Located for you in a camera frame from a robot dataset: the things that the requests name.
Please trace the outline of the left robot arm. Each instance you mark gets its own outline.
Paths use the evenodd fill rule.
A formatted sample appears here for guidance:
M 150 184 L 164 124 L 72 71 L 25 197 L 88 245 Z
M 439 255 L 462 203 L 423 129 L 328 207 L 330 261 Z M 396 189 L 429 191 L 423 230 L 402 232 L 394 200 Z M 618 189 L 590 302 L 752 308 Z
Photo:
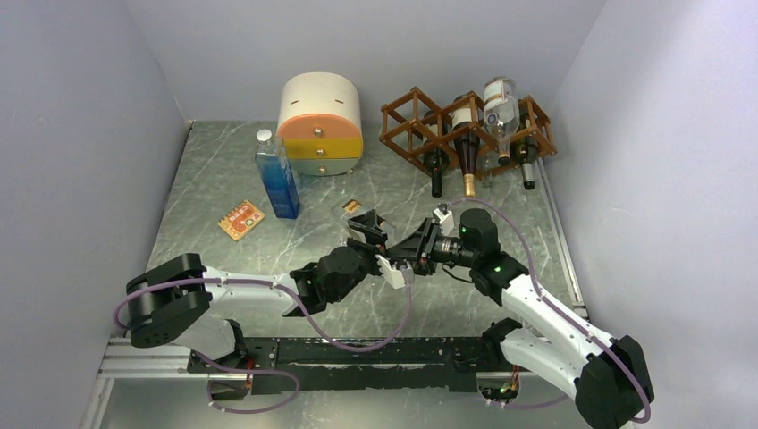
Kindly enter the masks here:
M 282 317 L 322 312 L 365 278 L 380 274 L 377 254 L 395 239 L 394 226 L 375 210 L 339 210 L 350 237 L 318 261 L 279 275 L 223 272 L 197 253 L 181 254 L 126 285 L 131 346 L 168 343 L 200 352 L 224 371 L 244 366 L 248 347 L 236 318 L 254 311 Z

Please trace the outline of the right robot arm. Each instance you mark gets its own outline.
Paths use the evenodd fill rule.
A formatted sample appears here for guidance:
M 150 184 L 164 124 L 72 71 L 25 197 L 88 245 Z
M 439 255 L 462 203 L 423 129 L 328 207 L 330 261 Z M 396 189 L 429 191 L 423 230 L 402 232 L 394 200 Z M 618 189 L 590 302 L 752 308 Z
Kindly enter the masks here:
M 450 226 L 451 213 L 437 212 L 382 251 L 376 259 L 385 279 L 402 287 L 411 274 L 430 275 L 439 264 L 466 267 L 480 293 L 528 324 L 507 319 L 485 332 L 490 340 L 482 356 L 491 369 L 512 364 L 540 376 L 572 399 L 592 428 L 649 420 L 654 393 L 636 340 L 601 330 L 553 297 L 531 263 L 501 250 L 497 225 L 484 209 L 465 210 L 455 237 Z

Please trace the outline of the clear round glass bottle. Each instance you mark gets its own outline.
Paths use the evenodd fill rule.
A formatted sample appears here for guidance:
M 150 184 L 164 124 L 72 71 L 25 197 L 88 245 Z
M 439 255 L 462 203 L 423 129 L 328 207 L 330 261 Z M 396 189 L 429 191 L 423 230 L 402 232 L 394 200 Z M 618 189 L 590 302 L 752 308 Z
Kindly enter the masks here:
M 506 76 L 492 78 L 484 85 L 484 126 L 497 142 L 498 165 L 511 162 L 510 142 L 520 124 L 515 81 Z

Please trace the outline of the blue square bottle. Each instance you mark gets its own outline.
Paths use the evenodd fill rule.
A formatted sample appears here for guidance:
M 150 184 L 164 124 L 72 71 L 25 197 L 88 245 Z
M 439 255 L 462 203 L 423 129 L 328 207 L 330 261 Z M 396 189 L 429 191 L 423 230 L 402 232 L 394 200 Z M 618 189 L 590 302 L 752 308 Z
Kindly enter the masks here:
M 286 155 L 283 139 L 269 129 L 256 134 L 255 163 L 274 214 L 281 219 L 297 219 L 300 200 L 297 184 Z

